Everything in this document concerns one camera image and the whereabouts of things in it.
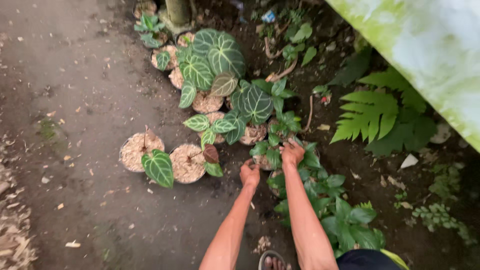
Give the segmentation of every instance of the dirt ground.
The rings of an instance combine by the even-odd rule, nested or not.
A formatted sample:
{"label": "dirt ground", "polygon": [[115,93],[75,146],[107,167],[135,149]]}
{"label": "dirt ground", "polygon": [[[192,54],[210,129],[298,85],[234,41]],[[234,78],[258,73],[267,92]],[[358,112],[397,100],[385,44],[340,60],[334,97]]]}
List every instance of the dirt ground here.
{"label": "dirt ground", "polygon": [[[226,30],[242,45],[252,44],[243,46],[248,79],[256,78],[253,72],[259,69],[260,77],[277,71],[280,63],[266,61],[255,24],[238,23],[237,11],[219,3],[200,4],[211,11],[204,26]],[[224,177],[175,183],[172,190],[149,184],[145,174],[128,172],[118,162],[121,145],[146,124],[164,140],[166,151],[184,142],[199,143],[198,135],[181,124],[194,115],[193,110],[177,107],[180,96],[168,78],[152,67],[150,51],[132,30],[132,6],[132,1],[123,0],[0,4],[0,33],[8,37],[0,54],[0,135],[15,140],[8,151],[19,160],[6,165],[26,187],[21,196],[32,208],[37,270],[197,269],[241,187],[239,166],[248,158],[249,147],[221,145]],[[315,29],[312,42],[334,39],[339,46],[326,56],[323,71],[316,65],[290,76],[290,85],[301,97],[286,106],[303,117],[303,124],[311,89],[332,78],[342,52],[353,51],[351,44],[342,44],[346,35],[352,35],[351,27],[328,7],[320,8],[324,14],[315,25],[321,27]],[[227,16],[220,16],[222,9]],[[313,131],[305,139],[319,142],[321,162],[330,173],[347,176],[344,186],[350,204],[372,202],[379,212],[373,226],[384,232],[388,250],[415,269],[471,269],[478,250],[465,248],[451,231],[430,233],[421,224],[406,225],[408,211],[393,208],[396,190],[379,185],[380,175],[392,175],[409,188],[409,201],[418,201],[433,180],[422,171],[428,166],[398,172],[406,154],[374,163],[362,143],[328,144],[340,114],[338,97],[351,91],[335,88],[327,107],[314,106]],[[58,123],[53,131],[42,126],[50,119]],[[316,130],[321,123],[332,129]],[[476,155],[470,148],[459,149],[458,139],[454,136],[445,146],[432,146],[442,162]],[[361,180],[355,180],[352,172]],[[41,183],[43,176],[51,181]],[[249,212],[239,270],[257,267],[259,255],[252,251],[264,235],[271,237],[271,248],[287,261],[296,260],[291,233],[273,212],[277,202],[266,178],[263,173],[253,199],[255,210]],[[470,224],[480,226],[475,218]],[[65,248],[73,240],[82,246]]]}

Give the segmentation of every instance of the forearm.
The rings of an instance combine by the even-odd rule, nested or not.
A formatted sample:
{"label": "forearm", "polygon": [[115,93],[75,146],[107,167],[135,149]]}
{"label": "forearm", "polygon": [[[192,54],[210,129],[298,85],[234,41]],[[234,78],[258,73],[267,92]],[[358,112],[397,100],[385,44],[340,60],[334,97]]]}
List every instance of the forearm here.
{"label": "forearm", "polygon": [[230,213],[220,225],[205,253],[200,270],[232,270],[235,268],[248,209],[255,187],[246,186],[235,200]]}
{"label": "forearm", "polygon": [[302,270],[337,270],[328,237],[312,208],[294,164],[284,164],[293,240]]}

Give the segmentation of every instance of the dirt path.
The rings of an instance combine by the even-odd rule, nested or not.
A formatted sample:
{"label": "dirt path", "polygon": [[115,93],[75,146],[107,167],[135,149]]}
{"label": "dirt path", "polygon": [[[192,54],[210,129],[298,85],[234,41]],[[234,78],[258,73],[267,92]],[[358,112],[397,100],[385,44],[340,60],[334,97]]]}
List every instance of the dirt path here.
{"label": "dirt path", "polygon": [[[167,151],[199,142],[181,124],[192,111],[177,108],[179,95],[132,33],[131,5],[1,4],[0,33],[8,38],[0,54],[0,134],[15,139],[9,151],[20,157],[9,166],[26,186],[23,200],[33,210],[37,270],[197,269],[238,194],[238,165],[247,147],[222,150],[222,179],[205,177],[172,190],[119,164],[120,146],[145,124]],[[51,112],[60,124],[46,140],[39,121]],[[72,158],[64,160],[67,155]],[[51,181],[42,184],[42,176]],[[251,251],[262,235],[273,236],[272,247],[294,260],[291,236],[269,219],[274,202],[262,194],[269,192],[254,199],[238,269],[256,267],[258,255]],[[73,240],[82,246],[64,247]]]}

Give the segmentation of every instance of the tree trunk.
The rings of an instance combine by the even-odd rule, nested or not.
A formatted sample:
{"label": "tree trunk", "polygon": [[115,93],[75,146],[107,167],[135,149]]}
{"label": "tree trunk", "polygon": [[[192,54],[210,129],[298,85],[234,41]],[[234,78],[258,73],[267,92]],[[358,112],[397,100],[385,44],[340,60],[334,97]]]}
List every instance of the tree trunk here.
{"label": "tree trunk", "polygon": [[190,22],[191,10],[189,0],[166,0],[168,17],[176,25]]}

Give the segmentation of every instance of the wooden stick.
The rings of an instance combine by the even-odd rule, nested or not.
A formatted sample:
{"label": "wooden stick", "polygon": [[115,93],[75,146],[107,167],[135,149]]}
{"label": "wooden stick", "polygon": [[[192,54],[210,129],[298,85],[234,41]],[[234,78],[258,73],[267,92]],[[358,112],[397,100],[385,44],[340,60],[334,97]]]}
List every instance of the wooden stick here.
{"label": "wooden stick", "polygon": [[283,52],[283,49],[281,49],[281,50],[279,50],[278,52],[276,52],[275,55],[272,55],[272,54],[270,53],[270,45],[268,44],[268,38],[265,37],[265,54],[267,55],[267,58],[268,58],[268,59],[275,59],[275,58],[279,57],[280,54],[282,54],[282,52]]}
{"label": "wooden stick", "polygon": [[275,74],[275,75],[273,75],[273,76],[270,77],[270,78],[266,78],[265,81],[266,81],[266,82],[272,82],[272,83],[274,83],[274,82],[280,80],[281,78],[285,77],[286,75],[288,75],[290,72],[293,71],[293,69],[294,69],[295,66],[297,65],[298,60],[299,60],[298,57],[295,58],[295,60],[293,61],[293,63],[292,63],[286,70],[284,70],[282,73],[280,73],[280,74],[278,74],[278,75]]}
{"label": "wooden stick", "polygon": [[313,95],[310,96],[310,115],[308,116],[307,126],[305,126],[305,128],[302,131],[300,131],[300,133],[305,133],[308,131],[308,128],[310,127],[310,122],[312,121],[312,113],[313,113]]}

